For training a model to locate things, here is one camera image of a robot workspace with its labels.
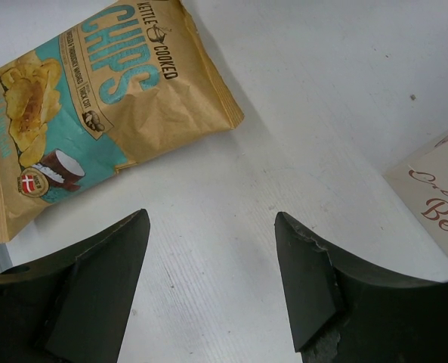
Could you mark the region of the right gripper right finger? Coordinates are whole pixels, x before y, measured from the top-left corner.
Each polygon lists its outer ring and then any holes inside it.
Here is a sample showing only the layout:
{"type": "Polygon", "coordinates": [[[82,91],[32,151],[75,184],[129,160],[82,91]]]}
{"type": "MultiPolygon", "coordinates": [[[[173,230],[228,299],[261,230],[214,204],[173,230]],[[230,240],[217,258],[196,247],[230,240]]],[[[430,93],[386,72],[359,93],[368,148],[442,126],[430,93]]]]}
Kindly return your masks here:
{"type": "Polygon", "coordinates": [[[448,281],[414,278],[275,219],[295,351],[305,362],[448,362],[448,281]]]}

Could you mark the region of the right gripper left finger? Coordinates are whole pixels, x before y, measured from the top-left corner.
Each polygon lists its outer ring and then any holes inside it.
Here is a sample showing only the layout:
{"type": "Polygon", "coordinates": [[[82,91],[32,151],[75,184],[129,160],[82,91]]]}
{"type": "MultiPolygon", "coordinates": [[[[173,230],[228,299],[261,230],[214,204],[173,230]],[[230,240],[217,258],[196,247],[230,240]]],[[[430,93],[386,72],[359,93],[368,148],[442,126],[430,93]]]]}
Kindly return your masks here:
{"type": "Polygon", "coordinates": [[[0,274],[0,362],[116,362],[150,235],[144,209],[0,274]]]}

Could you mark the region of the kettle chips bag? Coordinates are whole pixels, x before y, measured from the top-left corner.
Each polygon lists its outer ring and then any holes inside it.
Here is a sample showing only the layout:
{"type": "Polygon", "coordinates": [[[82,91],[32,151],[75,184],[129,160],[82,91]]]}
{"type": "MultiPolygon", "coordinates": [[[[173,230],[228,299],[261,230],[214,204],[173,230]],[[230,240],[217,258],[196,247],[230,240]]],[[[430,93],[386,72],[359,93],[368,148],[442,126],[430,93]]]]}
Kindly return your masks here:
{"type": "Polygon", "coordinates": [[[0,67],[0,244],[243,112],[180,1],[119,1],[0,67]]]}

